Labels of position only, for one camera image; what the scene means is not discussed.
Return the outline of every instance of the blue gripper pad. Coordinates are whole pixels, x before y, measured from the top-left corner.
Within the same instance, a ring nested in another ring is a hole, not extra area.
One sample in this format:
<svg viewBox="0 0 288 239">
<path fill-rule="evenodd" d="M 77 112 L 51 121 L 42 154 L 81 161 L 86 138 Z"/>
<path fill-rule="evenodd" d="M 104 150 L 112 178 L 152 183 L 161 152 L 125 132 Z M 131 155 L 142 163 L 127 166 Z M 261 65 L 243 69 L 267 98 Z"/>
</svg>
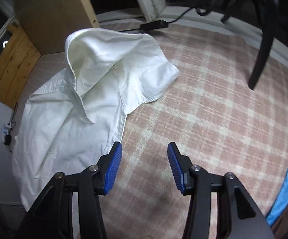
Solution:
<svg viewBox="0 0 288 239">
<path fill-rule="evenodd" d="M 115 177 L 118 173 L 122 159 L 122 144 L 120 142 L 115 142 L 108 156 L 110 157 L 110 162 L 104 173 L 105 180 L 103 190 L 105 194 L 108 194 L 113 188 Z"/>
<path fill-rule="evenodd" d="M 167 157 L 170 164 L 170 167 L 173 172 L 174 180 L 176 183 L 176 187 L 182 194 L 185 193 L 186 187 L 184 184 L 184 173 L 181 169 L 181 166 L 179 164 L 178 158 L 181 156 L 179 151 L 177 152 L 177 148 L 173 148 L 171 143 L 167 146 Z"/>
</svg>

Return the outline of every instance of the white light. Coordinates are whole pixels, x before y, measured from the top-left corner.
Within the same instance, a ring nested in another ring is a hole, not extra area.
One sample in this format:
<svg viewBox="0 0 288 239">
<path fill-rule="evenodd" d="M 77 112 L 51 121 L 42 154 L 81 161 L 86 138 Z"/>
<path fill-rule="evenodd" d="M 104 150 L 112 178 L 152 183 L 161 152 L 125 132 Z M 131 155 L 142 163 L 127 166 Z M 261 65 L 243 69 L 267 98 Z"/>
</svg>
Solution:
<svg viewBox="0 0 288 239">
<path fill-rule="evenodd" d="M 3 42 L 3 48 L 5 48 L 6 47 L 6 44 L 8 43 L 8 40 L 5 40 L 4 42 Z"/>
</svg>

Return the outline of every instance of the ribbed blue rubber pad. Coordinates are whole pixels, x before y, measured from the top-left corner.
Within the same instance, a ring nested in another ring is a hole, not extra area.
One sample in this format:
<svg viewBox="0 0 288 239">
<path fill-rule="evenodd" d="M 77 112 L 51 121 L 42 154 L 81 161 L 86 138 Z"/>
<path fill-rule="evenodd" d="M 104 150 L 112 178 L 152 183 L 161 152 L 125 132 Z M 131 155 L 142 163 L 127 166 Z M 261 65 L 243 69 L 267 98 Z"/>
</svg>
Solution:
<svg viewBox="0 0 288 239">
<path fill-rule="evenodd" d="M 108 194 L 109 191 L 113 188 L 113 184 L 114 184 L 115 177 L 119 170 L 121 159 L 122 159 L 122 144 L 119 143 L 119 145 L 117 146 L 114 152 L 112 161 L 105 174 L 105 182 L 104 182 L 103 190 L 106 194 Z"/>
<path fill-rule="evenodd" d="M 168 144 L 167 146 L 167 157 L 173 172 L 176 187 L 178 190 L 180 190 L 182 194 L 184 194 L 184 192 L 186 191 L 186 187 L 184 184 L 184 174 L 179 165 L 176 154 L 170 144 Z"/>
</svg>

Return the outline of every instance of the white shirt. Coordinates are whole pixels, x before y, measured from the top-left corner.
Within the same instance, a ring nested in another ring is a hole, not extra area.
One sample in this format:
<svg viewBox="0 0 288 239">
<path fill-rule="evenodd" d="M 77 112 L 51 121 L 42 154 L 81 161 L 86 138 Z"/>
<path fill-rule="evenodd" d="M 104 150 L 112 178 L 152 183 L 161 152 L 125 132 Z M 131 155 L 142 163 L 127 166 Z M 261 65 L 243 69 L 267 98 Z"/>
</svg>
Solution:
<svg viewBox="0 0 288 239">
<path fill-rule="evenodd" d="M 153 37 L 83 29 L 65 43 L 67 68 L 28 99 L 13 174 L 28 211 L 56 172 L 78 173 L 121 141 L 126 115 L 178 76 Z"/>
</svg>

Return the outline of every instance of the checkered fabric surface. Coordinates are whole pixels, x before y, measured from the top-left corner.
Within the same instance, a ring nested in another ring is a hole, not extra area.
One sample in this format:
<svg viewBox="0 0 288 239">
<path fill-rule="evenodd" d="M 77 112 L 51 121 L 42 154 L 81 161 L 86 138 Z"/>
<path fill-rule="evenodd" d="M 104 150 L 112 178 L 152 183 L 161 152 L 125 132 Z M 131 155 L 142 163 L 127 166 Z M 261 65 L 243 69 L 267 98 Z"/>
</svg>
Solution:
<svg viewBox="0 0 288 239">
<path fill-rule="evenodd" d="M 116 182 L 100 199 L 108 238 L 181 238 L 190 199 L 175 186 L 166 154 L 171 141 L 208 172 L 234 172 L 265 214 L 288 167 L 288 68 L 269 58 L 251 91 L 247 80 L 258 50 L 240 36 L 175 24 L 151 34 L 180 75 L 162 98 L 127 117 Z M 64 67 L 63 53 L 41 57 L 16 121 L 28 96 Z M 216 204 L 213 195 L 210 238 L 216 237 Z"/>
</svg>

